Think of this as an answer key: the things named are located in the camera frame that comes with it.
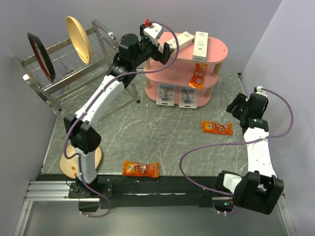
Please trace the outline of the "white razor box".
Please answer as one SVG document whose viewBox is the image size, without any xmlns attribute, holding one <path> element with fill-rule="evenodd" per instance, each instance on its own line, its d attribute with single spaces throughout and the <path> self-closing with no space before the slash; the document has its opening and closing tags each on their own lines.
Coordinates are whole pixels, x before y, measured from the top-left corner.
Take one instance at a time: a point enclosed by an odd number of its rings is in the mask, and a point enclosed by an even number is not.
<svg viewBox="0 0 315 236">
<path fill-rule="evenodd" d="M 205 62 L 207 57 L 208 33 L 197 31 L 194 38 L 192 61 Z"/>
<path fill-rule="evenodd" d="M 185 31 L 181 34 L 176 34 L 178 43 L 179 43 L 179 51 L 186 48 L 187 46 L 191 45 L 194 41 L 194 35 L 190 34 L 189 32 Z M 159 50 L 163 52 L 164 43 L 166 42 L 169 45 L 170 49 L 174 49 L 176 51 L 177 44 L 176 40 L 171 32 L 164 32 L 159 42 Z"/>
</svg>

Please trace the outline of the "blue razor blister pack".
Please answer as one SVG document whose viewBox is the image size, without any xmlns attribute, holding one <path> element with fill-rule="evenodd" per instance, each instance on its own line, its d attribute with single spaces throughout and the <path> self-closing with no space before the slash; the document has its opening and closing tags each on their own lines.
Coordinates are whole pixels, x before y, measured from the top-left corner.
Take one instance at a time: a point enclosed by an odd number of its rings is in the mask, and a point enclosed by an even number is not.
<svg viewBox="0 0 315 236">
<path fill-rule="evenodd" d="M 159 84 L 156 104 L 173 107 L 175 105 L 175 87 L 173 85 Z"/>
<path fill-rule="evenodd" d="M 180 87 L 179 107 L 185 109 L 197 108 L 197 95 L 194 88 Z"/>
</svg>

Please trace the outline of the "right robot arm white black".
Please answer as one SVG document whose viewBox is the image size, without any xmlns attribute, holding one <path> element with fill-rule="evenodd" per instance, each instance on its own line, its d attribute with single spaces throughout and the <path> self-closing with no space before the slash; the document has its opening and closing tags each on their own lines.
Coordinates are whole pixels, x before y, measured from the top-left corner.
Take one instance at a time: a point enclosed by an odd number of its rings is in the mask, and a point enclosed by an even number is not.
<svg viewBox="0 0 315 236">
<path fill-rule="evenodd" d="M 277 177 L 270 158 L 267 136 L 268 122 L 262 116 L 268 98 L 263 92 L 249 97 L 239 93 L 226 111 L 240 121 L 247 142 L 248 172 L 244 177 L 228 171 L 218 175 L 216 192 L 221 196 L 233 194 L 237 207 L 270 214 L 284 190 L 284 181 Z"/>
</svg>

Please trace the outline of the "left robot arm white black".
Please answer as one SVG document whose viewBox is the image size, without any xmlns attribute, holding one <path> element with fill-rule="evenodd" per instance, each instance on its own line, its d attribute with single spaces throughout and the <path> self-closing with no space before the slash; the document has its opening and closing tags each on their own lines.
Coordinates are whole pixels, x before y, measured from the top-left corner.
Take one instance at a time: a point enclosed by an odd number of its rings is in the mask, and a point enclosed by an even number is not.
<svg viewBox="0 0 315 236">
<path fill-rule="evenodd" d="M 86 197 L 93 197 L 98 191 L 98 185 L 93 181 L 97 176 L 95 150 L 101 142 L 101 136 L 95 128 L 100 118 L 114 99 L 139 74 L 137 67 L 140 64 L 153 59 L 167 68 L 171 65 L 168 60 L 173 52 L 175 49 L 168 43 L 164 43 L 163 49 L 160 50 L 159 43 L 154 43 L 148 36 L 139 39 L 133 33 L 124 35 L 101 85 L 81 109 L 64 117 L 67 132 L 65 142 L 70 142 L 75 149 L 73 155 L 66 154 L 65 158 L 78 158 L 77 178 L 82 182 L 80 192 Z"/>
</svg>

